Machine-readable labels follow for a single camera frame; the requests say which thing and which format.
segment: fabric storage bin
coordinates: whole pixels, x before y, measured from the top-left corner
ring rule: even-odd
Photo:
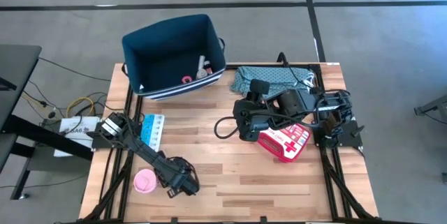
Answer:
[[[212,84],[226,67],[225,43],[217,37],[207,15],[188,15],[157,22],[125,35],[122,45],[123,71],[129,77],[133,91],[154,100]],[[210,61],[213,73],[197,80],[200,55]],[[184,84],[185,76],[192,77],[193,81]]]

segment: concrete floor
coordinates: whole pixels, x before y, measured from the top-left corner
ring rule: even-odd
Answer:
[[[0,0],[0,6],[51,6],[219,1],[304,0]],[[432,1],[432,0],[315,0]],[[0,12],[0,43],[40,45],[42,57],[98,77],[110,77],[122,61],[121,38],[151,23],[207,13],[227,42],[226,59],[272,61],[284,51],[290,61],[317,61],[306,8],[202,10],[103,10]],[[380,216],[386,220],[445,223],[447,128],[413,108],[447,93],[447,7],[317,8],[327,61],[342,64],[362,134],[367,168]],[[70,101],[108,84],[40,62],[31,79],[53,103]],[[32,86],[26,90],[38,96]],[[20,101],[15,113],[39,117]],[[0,186],[15,183],[24,160],[10,157]],[[50,184],[86,174],[32,172],[27,185]],[[9,201],[0,190],[2,223],[53,223],[78,216],[86,179],[30,188],[28,200]]]

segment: patterned cloth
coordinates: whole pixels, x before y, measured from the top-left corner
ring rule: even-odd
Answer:
[[[312,85],[314,74],[304,68],[292,68],[295,76],[309,86]],[[270,98],[287,89],[309,89],[299,83],[293,76],[290,68],[268,67],[239,67],[235,75],[235,83],[230,87],[231,91],[247,95],[250,91],[250,82],[253,79],[270,83],[270,90],[265,98]]]

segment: red first aid kit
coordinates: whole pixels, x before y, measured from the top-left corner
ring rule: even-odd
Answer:
[[[283,162],[293,162],[305,148],[310,133],[299,124],[281,130],[263,130],[258,143]]]

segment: pink lid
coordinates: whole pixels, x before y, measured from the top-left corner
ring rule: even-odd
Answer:
[[[156,188],[156,176],[152,170],[143,169],[135,175],[133,186],[139,193],[150,193]]]

